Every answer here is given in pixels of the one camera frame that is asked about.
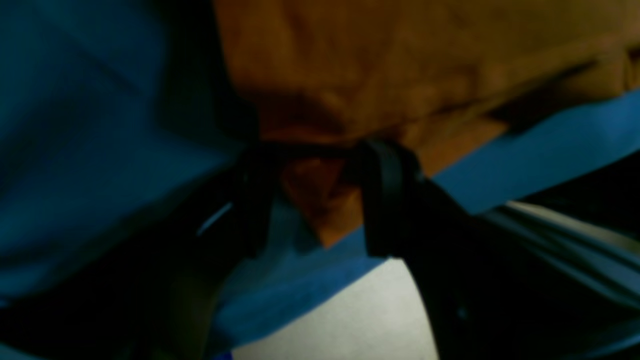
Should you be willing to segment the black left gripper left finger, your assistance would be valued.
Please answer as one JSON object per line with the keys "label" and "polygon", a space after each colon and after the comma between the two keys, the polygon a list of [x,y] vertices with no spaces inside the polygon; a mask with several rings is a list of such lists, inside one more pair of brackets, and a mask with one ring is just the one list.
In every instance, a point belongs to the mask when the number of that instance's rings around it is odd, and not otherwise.
{"label": "black left gripper left finger", "polygon": [[281,153],[247,149],[172,214],[1,311],[1,344],[42,360],[202,360],[217,297],[268,231]]}

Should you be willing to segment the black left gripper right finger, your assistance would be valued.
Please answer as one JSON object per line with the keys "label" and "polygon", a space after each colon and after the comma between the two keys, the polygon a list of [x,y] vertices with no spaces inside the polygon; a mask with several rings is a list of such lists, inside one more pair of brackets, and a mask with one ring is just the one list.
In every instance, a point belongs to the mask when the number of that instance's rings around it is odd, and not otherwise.
{"label": "black left gripper right finger", "polygon": [[366,250],[404,261],[441,360],[637,360],[639,257],[514,206],[468,214],[410,151],[361,142]]}

